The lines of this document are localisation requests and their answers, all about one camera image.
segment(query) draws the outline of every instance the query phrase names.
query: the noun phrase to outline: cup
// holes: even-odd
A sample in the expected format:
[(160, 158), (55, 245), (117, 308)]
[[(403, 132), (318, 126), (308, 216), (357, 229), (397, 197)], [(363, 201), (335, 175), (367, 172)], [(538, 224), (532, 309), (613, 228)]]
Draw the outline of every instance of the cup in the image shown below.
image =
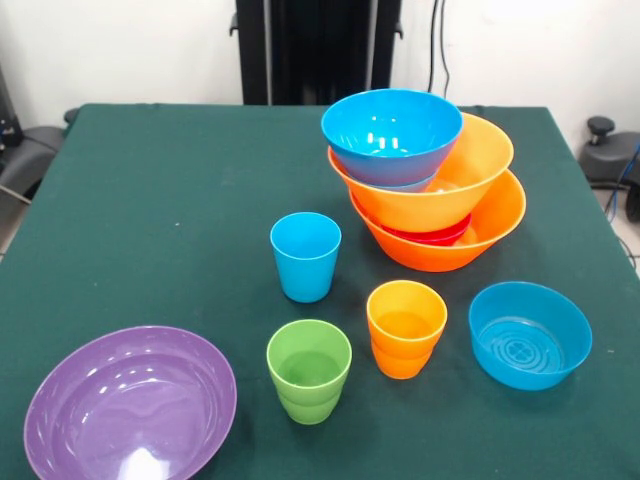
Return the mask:
[(388, 377), (415, 377), (431, 357), (447, 323), (447, 306), (422, 283), (395, 280), (376, 288), (367, 300), (371, 348)]
[(331, 415), (340, 399), (351, 366), (351, 344), (330, 323), (297, 320), (273, 334), (267, 365), (289, 417), (315, 425)]
[(292, 213), (273, 225), (271, 245), (287, 297), (313, 303), (329, 293), (341, 240), (338, 224), (319, 213)]

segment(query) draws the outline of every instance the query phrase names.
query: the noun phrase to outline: green cup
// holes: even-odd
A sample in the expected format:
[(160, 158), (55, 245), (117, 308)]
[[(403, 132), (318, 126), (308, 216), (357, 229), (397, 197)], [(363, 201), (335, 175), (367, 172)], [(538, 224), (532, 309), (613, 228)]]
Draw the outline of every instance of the green cup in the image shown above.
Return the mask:
[(327, 419), (351, 366), (351, 344), (339, 328), (322, 320), (297, 320), (273, 334), (267, 365), (289, 416), (303, 425)]

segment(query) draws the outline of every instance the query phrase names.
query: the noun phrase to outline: red bowl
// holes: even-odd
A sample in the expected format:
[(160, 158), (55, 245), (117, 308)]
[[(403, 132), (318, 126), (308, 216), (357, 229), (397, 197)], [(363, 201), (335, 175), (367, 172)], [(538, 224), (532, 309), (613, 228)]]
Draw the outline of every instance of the red bowl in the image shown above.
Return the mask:
[(423, 243), (427, 245), (438, 245), (441, 247), (450, 247), (458, 240), (471, 225), (471, 214), (464, 217), (461, 221), (450, 227), (437, 230), (435, 232), (402, 232), (393, 228), (381, 225), (384, 230), (395, 235), (396, 237), (409, 240), (410, 242)]

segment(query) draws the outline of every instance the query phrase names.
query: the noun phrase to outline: white wall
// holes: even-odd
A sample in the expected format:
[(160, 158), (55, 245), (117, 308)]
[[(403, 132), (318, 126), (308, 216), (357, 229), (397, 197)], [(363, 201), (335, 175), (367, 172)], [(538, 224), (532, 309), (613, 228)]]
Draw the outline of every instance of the white wall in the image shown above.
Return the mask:
[(23, 126), (86, 102), (242, 103), (234, 0), (0, 0)]
[[(426, 88), (431, 5), (403, 0), (393, 86)], [(89, 101), (241, 103), (234, 11), (235, 0), (0, 0), (0, 63), (25, 126)], [(574, 150), (593, 114), (640, 129), (640, 0), (447, 0), (445, 15), (455, 103), (549, 106)]]
[[(426, 88), (431, 8), (403, 0), (393, 86)], [(639, 18), (638, 0), (447, 0), (449, 98), (548, 106), (574, 151), (594, 114), (640, 130)], [(436, 80), (442, 92), (440, 66)]]

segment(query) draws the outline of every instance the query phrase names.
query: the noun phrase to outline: table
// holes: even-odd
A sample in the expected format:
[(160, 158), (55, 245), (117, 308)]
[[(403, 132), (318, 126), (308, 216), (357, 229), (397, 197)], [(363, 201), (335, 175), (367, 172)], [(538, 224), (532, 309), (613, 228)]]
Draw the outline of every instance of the table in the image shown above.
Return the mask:
[[(428, 274), (387, 258), (325, 157), (315, 107), (90, 105), (82, 109), (0, 266), (0, 478), (31, 478), (23, 418), (62, 358), (107, 332), (175, 325), (214, 342), (238, 382), (233, 429), (198, 479), (616, 479), (640, 474), (640, 284), (543, 108), (470, 108), (511, 136), (528, 195), (523, 223), (468, 267)], [(343, 230), (329, 296), (282, 294), (268, 235), (313, 210)], [(376, 368), (365, 301), (380, 283), (424, 282), (449, 322), (427, 368)], [(573, 299), (591, 321), (586, 363), (557, 388), (511, 390), (470, 347), (467, 310), (522, 279)], [(333, 415), (292, 423), (265, 348), (282, 324), (342, 328), (353, 364)]]

